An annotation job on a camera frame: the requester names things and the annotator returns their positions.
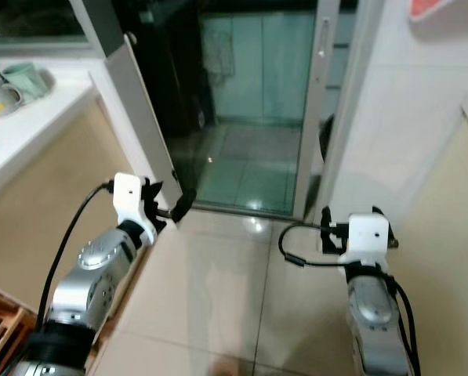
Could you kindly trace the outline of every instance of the beige floor tile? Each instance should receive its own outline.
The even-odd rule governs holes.
[[[275,227],[278,237],[282,226]],[[319,256],[316,242],[317,233],[294,230],[285,246],[332,261]],[[346,308],[347,286],[337,269],[300,269],[285,262],[273,243],[256,362],[312,376],[355,374]]]
[[[306,375],[278,370],[277,368],[266,367],[266,366],[261,366],[257,364],[255,365],[255,372],[253,373],[253,376],[306,376]]]
[[[267,259],[266,244],[166,229],[118,328],[253,360]]]
[[[249,376],[252,364],[132,334],[115,333],[94,376]]]
[[[180,223],[180,230],[270,243],[272,222],[244,215],[190,210]]]

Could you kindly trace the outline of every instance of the black cable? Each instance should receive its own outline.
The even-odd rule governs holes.
[[[405,306],[406,316],[408,316],[408,331],[409,331],[410,346],[409,348],[406,348],[406,343],[405,343],[406,352],[408,353],[408,356],[412,362],[415,376],[420,376],[421,369],[420,369],[420,360],[419,360],[419,350],[416,344],[415,317],[413,315],[412,305],[410,304],[408,300],[408,296],[406,295],[401,285],[397,281],[394,281],[394,283],[396,286],[396,291],[401,296],[401,299]],[[402,324],[400,328],[404,329],[405,328],[404,324]],[[406,338],[406,333],[404,334],[404,337],[403,337],[403,342],[404,341],[408,342],[408,339]]]
[[[298,227],[311,228],[315,230],[333,233],[333,229],[330,227],[311,225],[307,223],[293,223],[292,225],[287,226],[285,229],[282,230],[281,235],[279,235],[279,241],[278,241],[279,251],[282,253],[286,261],[292,264],[295,264],[297,266],[300,266],[300,267],[315,266],[315,267],[347,268],[347,267],[351,267],[354,265],[353,262],[308,262],[306,259],[302,257],[299,257],[297,255],[294,255],[292,253],[285,251],[284,245],[283,245],[285,235],[288,233],[289,230],[295,229]],[[405,347],[405,351],[408,355],[408,358],[412,364],[413,372],[415,373],[415,376],[420,376],[421,369],[420,369],[420,362],[419,362],[418,346],[416,344],[415,317],[413,316],[413,310],[408,300],[408,296],[406,295],[406,292],[403,290],[401,285],[392,276],[380,270],[375,271],[375,276],[382,278],[385,281],[388,290],[389,290],[389,286],[391,286],[394,289],[393,298],[395,298],[396,293],[399,293],[399,295],[401,296],[401,300],[403,302],[403,305],[405,306],[406,315],[408,316],[408,329],[409,329],[410,341],[408,342],[408,337],[406,335],[405,325],[403,323],[402,317],[399,317],[399,329],[401,332],[401,339],[403,341],[403,345]]]
[[[295,264],[297,266],[316,266],[316,267],[344,267],[347,266],[347,263],[342,263],[342,262],[309,262],[304,258],[301,258],[297,255],[294,255],[293,253],[286,252],[284,250],[284,246],[282,244],[284,237],[288,233],[289,230],[295,229],[298,227],[304,227],[304,228],[309,228],[309,229],[314,229],[314,230],[319,230],[319,231],[325,231],[328,233],[332,233],[332,229],[329,227],[323,227],[323,226],[318,226],[318,225],[311,225],[308,223],[293,223],[292,225],[289,225],[285,229],[282,230],[281,235],[279,235],[279,251],[282,253],[284,256],[285,260]]]
[[[78,207],[77,212],[74,215],[74,218],[71,220],[70,225],[67,228],[67,231],[63,235],[63,239],[61,241],[60,247],[58,248],[56,257],[53,260],[53,264],[51,265],[49,269],[49,273],[47,274],[47,278],[44,283],[44,289],[42,290],[42,297],[40,298],[40,306],[38,307],[37,321],[35,322],[35,331],[40,331],[42,329],[42,325],[44,323],[44,316],[45,316],[45,305],[47,304],[47,297],[49,296],[49,289],[51,288],[51,283],[53,282],[54,273],[56,272],[58,264],[60,263],[64,248],[67,245],[68,238],[70,237],[70,234],[72,230],[74,229],[75,224],[78,221],[78,218],[82,214],[82,211],[87,206],[87,204],[96,195],[96,193],[100,192],[101,190],[110,190],[110,188],[112,187],[112,184],[113,183],[111,182],[102,183],[99,186],[97,186],[95,189],[93,189],[87,195],[87,197]]]

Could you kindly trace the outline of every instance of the tiled floor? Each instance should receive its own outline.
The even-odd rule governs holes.
[[[354,374],[345,281],[285,263],[284,225],[191,211],[165,229],[93,374]],[[285,246],[311,259],[316,243],[303,229]]]
[[[298,127],[224,124],[210,131],[198,176],[203,204],[288,214],[299,151]]]

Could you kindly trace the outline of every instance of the glass door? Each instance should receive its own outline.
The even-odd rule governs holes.
[[[195,206],[301,219],[339,1],[113,3]]]

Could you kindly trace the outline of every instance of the green mug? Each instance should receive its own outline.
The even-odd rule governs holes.
[[[3,70],[2,76],[20,90],[24,104],[42,98],[49,90],[33,63],[7,67]]]

